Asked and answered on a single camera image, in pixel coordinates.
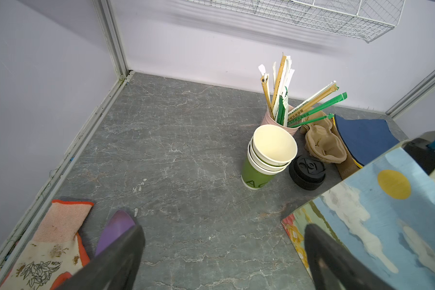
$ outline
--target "painted board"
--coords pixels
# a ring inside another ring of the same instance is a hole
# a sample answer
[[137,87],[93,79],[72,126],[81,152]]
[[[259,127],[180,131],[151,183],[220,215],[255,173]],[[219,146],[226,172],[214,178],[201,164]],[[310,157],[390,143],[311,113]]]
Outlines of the painted board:
[[402,148],[282,220],[309,272],[303,237],[308,223],[324,229],[391,287],[435,289],[435,183]]

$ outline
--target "paper cup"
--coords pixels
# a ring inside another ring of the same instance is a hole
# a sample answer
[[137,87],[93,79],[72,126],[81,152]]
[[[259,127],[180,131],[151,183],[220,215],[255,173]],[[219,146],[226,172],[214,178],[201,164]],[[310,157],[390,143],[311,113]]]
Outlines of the paper cup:
[[[293,109],[293,107],[289,105],[289,111],[292,110],[292,109]],[[298,130],[298,128],[299,128],[299,127],[296,127],[296,128],[289,128],[289,127],[284,127],[284,126],[280,125],[279,123],[277,123],[276,121],[274,121],[274,120],[271,118],[271,115],[270,115],[270,113],[269,113],[269,109],[267,109],[266,114],[265,114],[264,117],[262,118],[262,121],[261,121],[261,125],[260,125],[260,126],[262,126],[262,125],[267,125],[267,124],[269,124],[269,125],[274,125],[274,126],[278,126],[278,127],[280,127],[280,128],[283,128],[283,129],[284,129],[285,131],[287,131],[291,136],[295,135],[295,132],[296,132],[296,131]]]
[[253,150],[258,157],[272,166],[290,163],[298,152],[296,141],[284,128],[262,125],[253,133]]
[[260,189],[273,179],[277,173],[282,172],[284,169],[269,171],[261,168],[255,163],[253,158],[251,158],[249,148],[247,148],[247,158],[245,158],[242,167],[242,182],[249,189]]
[[255,161],[255,163],[257,165],[259,165],[260,167],[262,167],[266,170],[269,170],[269,171],[280,171],[280,170],[285,169],[290,164],[290,163],[287,163],[283,166],[272,166],[270,164],[267,164],[266,162],[261,160],[258,155],[256,155],[255,150],[253,150],[253,145],[252,145],[253,142],[252,141],[253,141],[253,138],[251,138],[251,140],[248,143],[249,154],[250,154],[251,158],[253,159],[253,161]]

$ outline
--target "gray marble floor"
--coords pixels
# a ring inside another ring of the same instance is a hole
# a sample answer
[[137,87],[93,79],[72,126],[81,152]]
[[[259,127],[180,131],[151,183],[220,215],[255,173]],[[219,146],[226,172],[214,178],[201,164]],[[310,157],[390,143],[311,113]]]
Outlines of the gray marble floor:
[[287,170],[246,189],[240,167],[265,106],[262,94],[136,73],[57,193],[95,203],[80,231],[89,256],[111,215],[137,208],[146,247],[135,289],[313,289],[280,220],[341,179],[328,165],[316,191]]

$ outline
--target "wire rack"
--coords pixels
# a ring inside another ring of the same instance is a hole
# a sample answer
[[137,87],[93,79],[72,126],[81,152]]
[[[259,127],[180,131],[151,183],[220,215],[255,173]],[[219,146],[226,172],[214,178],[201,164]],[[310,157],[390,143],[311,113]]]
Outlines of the wire rack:
[[398,25],[405,0],[188,0],[369,43]]

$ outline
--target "blue notebook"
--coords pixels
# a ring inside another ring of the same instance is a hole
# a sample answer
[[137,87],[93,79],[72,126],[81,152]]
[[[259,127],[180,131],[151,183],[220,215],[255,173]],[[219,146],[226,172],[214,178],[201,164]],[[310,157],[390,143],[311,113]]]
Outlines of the blue notebook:
[[348,151],[363,166],[399,143],[382,119],[346,120],[335,115],[335,124]]

